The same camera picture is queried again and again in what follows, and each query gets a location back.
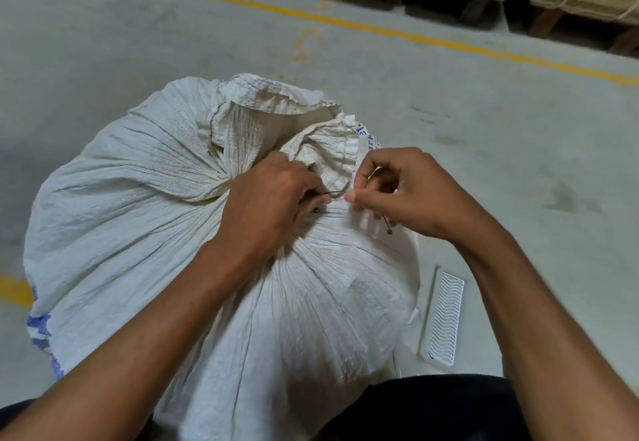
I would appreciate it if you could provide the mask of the person's left hand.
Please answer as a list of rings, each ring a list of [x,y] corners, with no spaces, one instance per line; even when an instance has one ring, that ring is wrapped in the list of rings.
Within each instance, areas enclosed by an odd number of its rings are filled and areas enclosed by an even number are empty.
[[[310,214],[299,212],[299,201],[308,193],[330,194],[304,163],[271,152],[231,181],[215,245],[241,271],[254,271]]]

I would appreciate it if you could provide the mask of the brown wooden pallet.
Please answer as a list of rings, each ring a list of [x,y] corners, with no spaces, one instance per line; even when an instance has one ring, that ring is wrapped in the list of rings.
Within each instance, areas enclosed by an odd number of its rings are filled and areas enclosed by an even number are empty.
[[[577,16],[561,9],[535,7],[528,34],[537,39],[550,39],[639,59],[639,26]]]

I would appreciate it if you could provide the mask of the black trousers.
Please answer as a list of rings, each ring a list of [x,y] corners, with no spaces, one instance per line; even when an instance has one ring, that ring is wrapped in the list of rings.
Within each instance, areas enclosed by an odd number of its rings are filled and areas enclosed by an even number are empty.
[[[412,376],[369,385],[313,441],[533,441],[510,381]]]

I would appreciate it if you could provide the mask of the large white woven sack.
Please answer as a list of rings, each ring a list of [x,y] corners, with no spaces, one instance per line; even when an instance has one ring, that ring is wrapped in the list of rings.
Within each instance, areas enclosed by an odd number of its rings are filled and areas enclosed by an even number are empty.
[[[153,414],[179,441],[306,441],[390,378],[419,292],[417,234],[343,200],[379,147],[322,91],[253,74],[172,81],[44,181],[24,270],[28,335],[61,378],[219,229],[229,182],[277,150],[334,192],[235,293]]]

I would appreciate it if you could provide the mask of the person's right forearm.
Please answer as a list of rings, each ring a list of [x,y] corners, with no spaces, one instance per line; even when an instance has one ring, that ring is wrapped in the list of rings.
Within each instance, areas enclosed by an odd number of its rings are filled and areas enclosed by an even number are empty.
[[[504,228],[452,236],[481,292],[533,441],[639,441],[639,397]]]

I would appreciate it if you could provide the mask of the person's left forearm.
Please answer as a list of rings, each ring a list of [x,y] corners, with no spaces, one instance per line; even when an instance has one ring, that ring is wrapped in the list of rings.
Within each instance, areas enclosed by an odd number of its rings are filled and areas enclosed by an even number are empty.
[[[136,316],[7,427],[0,441],[133,441],[222,304],[280,248],[217,235]]]

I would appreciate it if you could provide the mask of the white ridged plastic strip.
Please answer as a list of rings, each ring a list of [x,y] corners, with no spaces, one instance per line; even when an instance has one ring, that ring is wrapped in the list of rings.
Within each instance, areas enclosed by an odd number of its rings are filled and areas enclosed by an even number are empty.
[[[455,364],[464,292],[464,279],[435,266],[417,355],[444,371],[451,371]]]

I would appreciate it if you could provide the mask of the person's right hand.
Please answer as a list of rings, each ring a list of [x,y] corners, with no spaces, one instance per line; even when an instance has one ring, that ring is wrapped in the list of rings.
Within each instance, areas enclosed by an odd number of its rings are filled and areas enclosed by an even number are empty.
[[[491,215],[432,155],[416,147],[368,152],[352,189],[364,188],[400,197],[395,212],[372,211],[374,214],[454,245],[467,245],[493,222]]]

